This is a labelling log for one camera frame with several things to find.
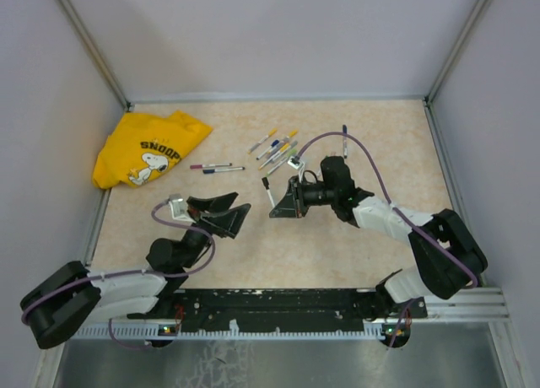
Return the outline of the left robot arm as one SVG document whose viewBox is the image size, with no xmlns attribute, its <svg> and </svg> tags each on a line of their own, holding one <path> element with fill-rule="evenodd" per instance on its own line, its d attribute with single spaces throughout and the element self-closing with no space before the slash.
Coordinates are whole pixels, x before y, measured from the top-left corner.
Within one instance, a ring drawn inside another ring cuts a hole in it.
<svg viewBox="0 0 540 388">
<path fill-rule="evenodd" d="M 237 197 L 235 192 L 211 198 L 169 196 L 151 217 L 184 230 L 181 240 L 155 240 L 146 268 L 93 272 L 81 261 L 68 262 L 21 299 L 22 323 L 39 348 L 49 349 L 96 322 L 170 315 L 176 307 L 174 292 L 214 259 L 216 239 L 234 239 L 240 232 L 251 204 L 235 206 Z"/>
</svg>

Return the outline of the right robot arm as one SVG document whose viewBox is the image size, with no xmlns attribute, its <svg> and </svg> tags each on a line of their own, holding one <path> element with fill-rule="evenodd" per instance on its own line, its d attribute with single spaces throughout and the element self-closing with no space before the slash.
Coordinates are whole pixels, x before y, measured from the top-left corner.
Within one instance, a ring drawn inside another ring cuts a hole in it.
<svg viewBox="0 0 540 388">
<path fill-rule="evenodd" d="M 479 285 L 488 262 L 455 211 L 421 213 L 383 201 L 355 185 L 342 157 L 324 158 L 321 174 L 315 181 L 291 177 L 270 218 L 303 218 L 311 207 L 328 206 L 344 223 L 385 234 L 413 253 L 412 267 L 391 273 L 375 286 L 361 310 L 365 318 L 397 316 L 416 299 L 449 299 Z"/>
</svg>

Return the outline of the black capped pen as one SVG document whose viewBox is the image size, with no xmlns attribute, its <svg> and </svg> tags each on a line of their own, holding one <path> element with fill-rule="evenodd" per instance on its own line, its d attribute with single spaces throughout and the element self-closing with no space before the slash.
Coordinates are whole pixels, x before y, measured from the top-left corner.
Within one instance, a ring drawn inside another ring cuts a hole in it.
<svg viewBox="0 0 540 388">
<path fill-rule="evenodd" d="M 267 177 L 262 177 L 262 184 L 263 184 L 263 186 L 265 188 L 265 191 L 267 193 L 267 196 L 268 196 L 268 199 L 269 199 L 269 201 L 271 203 L 271 206 L 275 207 L 276 203 L 275 203 L 275 200 L 273 198 L 273 194 L 271 192 L 270 185 L 269 185 L 269 180 L 268 180 Z"/>
</svg>

